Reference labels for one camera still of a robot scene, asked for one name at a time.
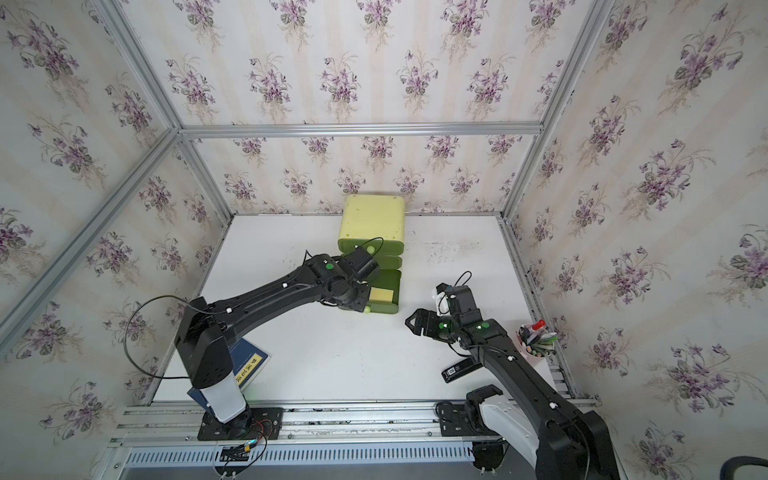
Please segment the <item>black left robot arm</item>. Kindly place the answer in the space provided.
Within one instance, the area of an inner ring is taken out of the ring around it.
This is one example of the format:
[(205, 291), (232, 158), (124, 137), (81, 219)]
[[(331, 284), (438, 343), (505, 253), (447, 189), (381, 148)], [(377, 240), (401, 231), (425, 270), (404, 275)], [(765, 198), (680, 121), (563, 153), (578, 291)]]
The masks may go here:
[(230, 347), (255, 328), (310, 303), (363, 312), (370, 277), (378, 271), (372, 246), (338, 256), (305, 258), (287, 275), (228, 299), (192, 300), (184, 310), (174, 345), (194, 389), (217, 421), (229, 424), (248, 405), (238, 386)]

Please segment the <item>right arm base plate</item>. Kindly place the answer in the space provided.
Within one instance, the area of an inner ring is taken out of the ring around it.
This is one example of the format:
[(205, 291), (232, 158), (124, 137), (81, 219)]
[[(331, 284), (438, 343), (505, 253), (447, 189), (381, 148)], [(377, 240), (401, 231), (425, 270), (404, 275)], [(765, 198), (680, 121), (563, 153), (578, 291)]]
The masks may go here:
[(434, 405), (442, 437), (498, 436), (482, 419), (481, 405), (489, 398), (503, 396), (495, 385), (486, 385), (469, 392), (463, 402), (447, 400)]

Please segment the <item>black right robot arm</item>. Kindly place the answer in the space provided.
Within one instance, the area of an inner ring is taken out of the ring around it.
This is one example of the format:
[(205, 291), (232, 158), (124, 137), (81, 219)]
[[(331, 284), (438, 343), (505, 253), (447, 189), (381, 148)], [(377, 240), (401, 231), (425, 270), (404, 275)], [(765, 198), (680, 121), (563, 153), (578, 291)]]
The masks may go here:
[(524, 357), (494, 319), (485, 319), (468, 286), (441, 284), (436, 307), (406, 318), (417, 336), (466, 350), (443, 373), (452, 381), (479, 369), (494, 383), (467, 393), (464, 402), (435, 405), (444, 437), (474, 436), (474, 465), (494, 470), (509, 450), (520, 454), (539, 479), (617, 479), (610, 432), (595, 411), (584, 412), (564, 398)]

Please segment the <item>yellow sticky note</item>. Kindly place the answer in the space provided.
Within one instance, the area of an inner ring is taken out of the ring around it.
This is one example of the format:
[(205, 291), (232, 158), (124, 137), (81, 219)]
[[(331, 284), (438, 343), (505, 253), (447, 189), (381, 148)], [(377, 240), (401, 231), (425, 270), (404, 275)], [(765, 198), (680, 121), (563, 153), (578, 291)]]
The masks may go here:
[(394, 299), (394, 291), (391, 289), (372, 287), (370, 289), (370, 302), (379, 303), (392, 303)]

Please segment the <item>green three-drawer cabinet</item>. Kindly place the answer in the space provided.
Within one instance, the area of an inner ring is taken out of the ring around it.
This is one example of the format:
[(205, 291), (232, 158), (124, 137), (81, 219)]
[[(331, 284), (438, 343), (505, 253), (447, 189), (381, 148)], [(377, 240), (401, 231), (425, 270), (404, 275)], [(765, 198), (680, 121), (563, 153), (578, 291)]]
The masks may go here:
[(367, 312), (394, 315), (399, 312), (402, 255), (405, 251), (405, 207), (402, 196), (351, 194), (346, 197), (337, 246), (344, 255), (362, 249), (376, 263), (365, 282), (394, 291), (392, 303), (368, 302)]

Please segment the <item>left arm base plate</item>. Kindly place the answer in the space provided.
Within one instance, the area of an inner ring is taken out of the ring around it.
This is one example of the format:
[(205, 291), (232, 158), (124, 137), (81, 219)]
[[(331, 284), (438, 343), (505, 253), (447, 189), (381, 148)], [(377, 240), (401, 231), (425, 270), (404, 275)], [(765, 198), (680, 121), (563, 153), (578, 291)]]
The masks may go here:
[(240, 441), (256, 440), (261, 435), (268, 440), (278, 438), (284, 409), (247, 408), (229, 422), (222, 423), (211, 413), (205, 413), (197, 434), (198, 441)]

